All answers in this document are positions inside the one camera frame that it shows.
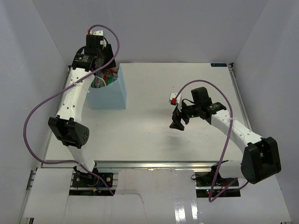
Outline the teal candy bag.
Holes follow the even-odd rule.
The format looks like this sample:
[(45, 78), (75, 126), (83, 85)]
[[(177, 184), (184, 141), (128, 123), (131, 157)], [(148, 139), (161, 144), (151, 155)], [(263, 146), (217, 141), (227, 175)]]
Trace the teal candy bag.
[(92, 88), (102, 88), (118, 80), (119, 69), (107, 69), (96, 73), (93, 82), (91, 83)]

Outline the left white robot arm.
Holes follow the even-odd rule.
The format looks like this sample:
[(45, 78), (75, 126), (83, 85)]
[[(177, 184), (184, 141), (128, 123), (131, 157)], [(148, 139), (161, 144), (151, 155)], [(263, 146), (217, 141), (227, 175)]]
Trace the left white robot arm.
[(88, 90), (95, 78), (94, 75), (85, 76), (107, 62), (110, 62), (110, 67), (114, 67), (112, 57), (112, 47), (104, 37), (104, 32), (89, 32), (85, 46), (76, 52), (70, 67), (70, 89), (64, 93), (57, 115), (50, 117), (48, 121), (55, 137), (68, 148), (73, 159), (79, 162), (74, 171), (88, 186), (96, 185), (99, 175), (95, 161), (84, 146), (89, 138), (89, 129), (81, 123), (81, 115)]

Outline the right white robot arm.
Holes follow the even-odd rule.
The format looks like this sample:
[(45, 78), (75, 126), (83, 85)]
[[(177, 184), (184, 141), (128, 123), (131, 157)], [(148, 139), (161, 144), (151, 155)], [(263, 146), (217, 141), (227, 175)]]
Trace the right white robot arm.
[(213, 103), (205, 87), (191, 91), (193, 100), (190, 105), (183, 102), (181, 95), (172, 93), (169, 103), (175, 106), (170, 128), (180, 131), (191, 118), (200, 117), (222, 131), (242, 153), (241, 161), (225, 161), (220, 168), (212, 168), (211, 181), (222, 186), (228, 178), (244, 178), (256, 184), (281, 171), (278, 144), (272, 137), (264, 138), (230, 117), (226, 107)]

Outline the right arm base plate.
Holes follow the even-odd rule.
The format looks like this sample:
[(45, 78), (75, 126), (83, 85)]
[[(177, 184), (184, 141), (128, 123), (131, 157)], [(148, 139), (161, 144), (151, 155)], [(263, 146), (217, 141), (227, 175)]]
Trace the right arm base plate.
[[(213, 175), (210, 172), (195, 172), (191, 179), (196, 184), (196, 196), (197, 198), (209, 198), (211, 193), (211, 186)], [(228, 186), (234, 179), (233, 178), (217, 178), (214, 189), (212, 191), (212, 197), (215, 197), (226, 186)], [(240, 197), (241, 193), (239, 189), (239, 182), (234, 182), (220, 197)]]

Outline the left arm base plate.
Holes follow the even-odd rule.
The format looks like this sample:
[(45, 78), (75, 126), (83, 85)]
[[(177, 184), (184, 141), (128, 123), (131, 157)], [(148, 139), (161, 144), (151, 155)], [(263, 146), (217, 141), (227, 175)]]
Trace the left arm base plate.
[(86, 179), (73, 173), (70, 196), (112, 196), (105, 184), (97, 177)]

